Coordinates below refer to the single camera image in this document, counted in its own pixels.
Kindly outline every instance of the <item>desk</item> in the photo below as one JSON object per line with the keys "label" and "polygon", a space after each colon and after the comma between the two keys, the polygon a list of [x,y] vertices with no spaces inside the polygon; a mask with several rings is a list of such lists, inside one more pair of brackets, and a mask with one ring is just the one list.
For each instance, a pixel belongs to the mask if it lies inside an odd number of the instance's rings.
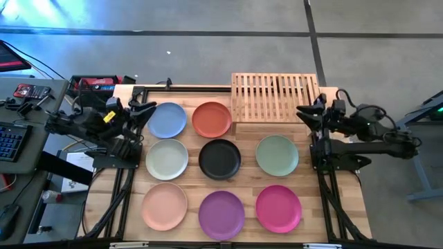
{"label": "desk", "polygon": [[[47,115],[44,113],[44,109],[50,111],[58,110],[63,101],[64,93],[68,87],[66,80],[37,80],[37,79],[25,79],[25,78],[0,78],[0,99],[6,97],[12,97],[14,90],[19,84],[34,84],[39,86],[51,87],[51,94],[56,98],[42,104],[43,110],[31,111],[27,117],[34,122],[45,123]],[[4,107],[0,107],[0,120],[4,122],[12,122],[20,119],[16,112],[6,110]],[[24,147],[19,160],[16,163],[9,163],[0,161],[0,174],[11,173],[18,174],[17,181],[12,186],[12,190],[0,193],[0,207],[13,202],[15,197],[21,191],[21,189],[28,183],[32,175],[34,174],[34,168],[36,167],[40,154],[43,150],[46,139],[49,133],[44,131],[43,124],[27,123],[20,121],[22,124],[32,125],[33,130],[30,135],[26,146]],[[40,199],[40,194],[45,186],[46,179],[48,177],[47,172],[38,171],[35,172],[33,181],[21,194],[18,204],[21,207],[19,216],[17,217],[16,228],[11,237],[5,241],[0,241],[0,245],[22,243],[26,233],[30,220],[32,219],[35,211],[35,206]]]}
{"label": "desk", "polygon": [[[133,86],[117,86],[114,95],[123,104],[131,97]],[[327,94],[329,102],[334,99],[337,88],[320,88]],[[145,225],[141,218],[141,203],[144,195],[153,185],[160,183],[147,172],[145,155],[158,138],[151,136],[145,127],[143,135],[143,155],[140,167],[136,170],[127,214],[124,234],[125,241],[213,241],[199,226],[198,211],[203,199],[216,190],[228,190],[243,202],[246,222],[242,231],[231,241],[238,242],[326,242],[327,235],[323,218],[320,190],[316,172],[311,168],[309,155],[310,138],[303,124],[238,124],[236,134],[227,133],[222,138],[235,143],[242,155],[242,166],[236,175],[227,181],[214,181],[201,172],[198,164],[200,149],[211,139],[199,136],[192,127],[193,111],[202,103],[216,101],[230,107],[230,93],[159,93],[149,92],[148,101],[175,102],[180,104],[188,115],[185,129],[175,139],[181,141],[189,153],[188,167],[184,173],[170,181],[183,188],[188,197],[188,212],[184,220],[174,229],[158,232]],[[279,133],[293,140],[300,154],[300,161],[294,172],[285,177],[274,177],[264,173],[255,161],[255,148],[259,141],[271,134]],[[86,227],[88,230],[100,219],[109,205],[116,170],[106,169],[91,186],[86,204]],[[337,172],[337,181],[343,209],[360,231],[371,237],[368,218],[356,177],[349,172]],[[255,200],[260,191],[268,185],[281,184],[291,188],[302,203],[302,221],[289,234],[276,234],[264,229],[255,217]],[[115,234],[118,225],[117,210],[114,219]],[[334,230],[338,233],[336,216]]]}

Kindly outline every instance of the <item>gray floor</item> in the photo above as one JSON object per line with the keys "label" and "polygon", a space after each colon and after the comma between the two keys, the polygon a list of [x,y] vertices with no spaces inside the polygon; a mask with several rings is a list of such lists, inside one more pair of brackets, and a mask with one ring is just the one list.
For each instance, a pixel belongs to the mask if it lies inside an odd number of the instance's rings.
{"label": "gray floor", "polygon": [[[0,17],[0,28],[308,31],[302,0],[35,2],[17,1],[19,15],[9,9]],[[311,0],[311,7],[318,32],[443,32],[443,3],[438,0]],[[232,72],[316,72],[307,37],[2,34],[0,38],[65,77],[117,74],[137,75],[144,83],[171,77],[183,84],[228,84]],[[441,39],[321,38],[318,44],[327,85],[346,88],[355,103],[383,106],[395,120],[442,90]],[[34,71],[19,73],[38,77]],[[417,127],[414,131],[424,141],[424,164],[433,186],[443,187],[443,169],[438,168],[436,158],[442,132],[438,127]],[[67,138],[51,136],[45,149],[55,153],[67,143]],[[438,229],[443,225],[443,199],[408,202],[407,194],[421,190],[412,163],[389,156],[372,159],[373,164],[361,170],[361,178],[374,238],[443,247]],[[75,204],[50,207],[43,222],[55,225],[55,231],[27,241],[71,238],[78,225],[78,208]]]}

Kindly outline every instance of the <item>blue plate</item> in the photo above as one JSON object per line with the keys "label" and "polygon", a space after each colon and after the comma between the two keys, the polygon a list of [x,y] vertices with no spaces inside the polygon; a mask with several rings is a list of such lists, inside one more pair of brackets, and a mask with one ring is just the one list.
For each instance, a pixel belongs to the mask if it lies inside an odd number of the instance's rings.
{"label": "blue plate", "polygon": [[186,112],[183,107],[171,102],[159,104],[147,122],[147,128],[157,138],[172,138],[186,126]]}

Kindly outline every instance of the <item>sage green plate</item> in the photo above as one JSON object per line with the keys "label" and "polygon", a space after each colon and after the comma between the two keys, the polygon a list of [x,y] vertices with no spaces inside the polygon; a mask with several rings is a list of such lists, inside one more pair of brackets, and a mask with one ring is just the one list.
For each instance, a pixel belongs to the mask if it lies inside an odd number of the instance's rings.
{"label": "sage green plate", "polygon": [[258,165],[272,176],[286,176],[296,169],[298,150],[284,136],[263,138],[255,150]]}

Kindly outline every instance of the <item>yellow label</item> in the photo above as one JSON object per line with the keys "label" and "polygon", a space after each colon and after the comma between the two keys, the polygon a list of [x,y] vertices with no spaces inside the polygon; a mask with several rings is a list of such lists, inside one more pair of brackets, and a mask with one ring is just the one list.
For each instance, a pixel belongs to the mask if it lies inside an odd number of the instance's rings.
{"label": "yellow label", "polygon": [[103,121],[106,122],[106,123],[108,123],[109,121],[111,121],[111,119],[112,119],[115,115],[116,115],[116,113],[113,112],[113,111],[111,111],[110,113],[108,113],[108,115],[106,115],[106,116],[103,118]]}

